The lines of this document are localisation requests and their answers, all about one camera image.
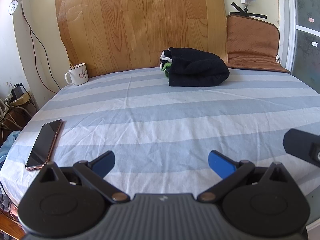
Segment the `frosted glass door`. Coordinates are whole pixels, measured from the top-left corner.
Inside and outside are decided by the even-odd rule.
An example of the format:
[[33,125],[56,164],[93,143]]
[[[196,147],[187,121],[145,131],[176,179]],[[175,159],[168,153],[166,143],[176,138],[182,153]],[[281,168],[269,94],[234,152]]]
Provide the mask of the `frosted glass door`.
[[319,0],[295,0],[296,41],[292,75],[319,92]]

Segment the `blue white striped bedsheet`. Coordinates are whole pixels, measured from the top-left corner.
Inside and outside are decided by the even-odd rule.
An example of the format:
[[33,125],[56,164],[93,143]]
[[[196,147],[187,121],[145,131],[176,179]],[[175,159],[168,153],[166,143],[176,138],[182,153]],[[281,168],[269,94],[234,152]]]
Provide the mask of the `blue white striped bedsheet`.
[[319,133],[319,94],[285,73],[233,69],[216,87],[171,87],[158,68],[131,70],[66,86],[20,133],[1,169],[19,202],[37,172],[25,163],[43,124],[61,119],[52,160],[61,167],[115,153],[106,180],[134,195],[198,195],[220,178],[208,166],[219,151],[258,166],[285,165],[304,194],[319,186],[319,169],[284,151],[292,128]]

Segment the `brown mesh cushion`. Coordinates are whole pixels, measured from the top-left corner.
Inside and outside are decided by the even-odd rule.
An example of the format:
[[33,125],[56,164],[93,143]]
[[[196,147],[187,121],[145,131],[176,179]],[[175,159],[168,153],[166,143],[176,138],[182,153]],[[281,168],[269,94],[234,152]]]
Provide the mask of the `brown mesh cushion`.
[[279,39],[279,30],[271,23],[245,16],[227,16],[227,66],[288,73],[277,59]]

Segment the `green navy white knit sweater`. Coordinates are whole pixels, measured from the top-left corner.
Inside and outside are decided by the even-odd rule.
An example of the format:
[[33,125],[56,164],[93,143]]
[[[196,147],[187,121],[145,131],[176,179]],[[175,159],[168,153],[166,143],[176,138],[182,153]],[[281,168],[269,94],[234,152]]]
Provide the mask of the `green navy white knit sweater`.
[[193,48],[162,51],[159,66],[170,87],[214,87],[229,77],[229,69],[219,56]]

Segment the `black tape cross on wall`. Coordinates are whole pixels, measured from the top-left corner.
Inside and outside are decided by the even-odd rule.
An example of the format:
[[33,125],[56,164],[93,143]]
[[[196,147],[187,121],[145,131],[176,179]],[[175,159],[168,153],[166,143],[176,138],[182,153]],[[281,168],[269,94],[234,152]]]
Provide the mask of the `black tape cross on wall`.
[[234,7],[236,9],[236,12],[230,12],[230,15],[238,15],[238,16],[243,16],[243,17],[257,17],[257,18],[262,18],[262,19],[267,19],[266,15],[262,15],[262,14],[254,14],[251,12],[248,12],[247,7],[245,7],[244,9],[242,9],[241,7],[239,7],[237,4],[235,4],[234,2],[231,3],[232,7]]

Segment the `white enamel mug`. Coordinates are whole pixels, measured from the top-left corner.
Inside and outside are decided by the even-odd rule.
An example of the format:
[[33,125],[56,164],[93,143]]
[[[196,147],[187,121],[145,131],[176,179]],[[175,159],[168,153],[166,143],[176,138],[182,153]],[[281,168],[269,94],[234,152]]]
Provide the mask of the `white enamel mug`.
[[85,63],[77,64],[74,68],[70,68],[65,74],[65,81],[69,85],[83,85],[89,80]]

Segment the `wood-pattern headboard panel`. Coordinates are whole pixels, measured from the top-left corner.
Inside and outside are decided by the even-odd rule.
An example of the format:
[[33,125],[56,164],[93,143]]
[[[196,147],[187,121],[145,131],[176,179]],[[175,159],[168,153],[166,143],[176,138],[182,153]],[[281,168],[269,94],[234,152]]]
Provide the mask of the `wood-pattern headboard panel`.
[[158,66],[170,47],[227,60],[224,0],[55,0],[55,8],[69,60],[91,77]]

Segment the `black smartphone rose-gold case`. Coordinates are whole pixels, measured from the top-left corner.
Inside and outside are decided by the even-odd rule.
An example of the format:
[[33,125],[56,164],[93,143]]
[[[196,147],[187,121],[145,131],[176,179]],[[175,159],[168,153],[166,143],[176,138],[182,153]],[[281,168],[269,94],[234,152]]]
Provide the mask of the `black smartphone rose-gold case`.
[[25,165],[27,171],[40,170],[48,163],[62,123],[58,119],[42,125]]

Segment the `round white wall sticker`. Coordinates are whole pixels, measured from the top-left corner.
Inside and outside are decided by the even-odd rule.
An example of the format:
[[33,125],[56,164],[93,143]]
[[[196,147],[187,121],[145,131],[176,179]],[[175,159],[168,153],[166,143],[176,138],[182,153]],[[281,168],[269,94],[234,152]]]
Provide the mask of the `round white wall sticker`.
[[13,0],[9,5],[9,9],[8,9],[9,15],[12,15],[15,12],[15,10],[17,9],[17,7],[18,7],[18,1]]

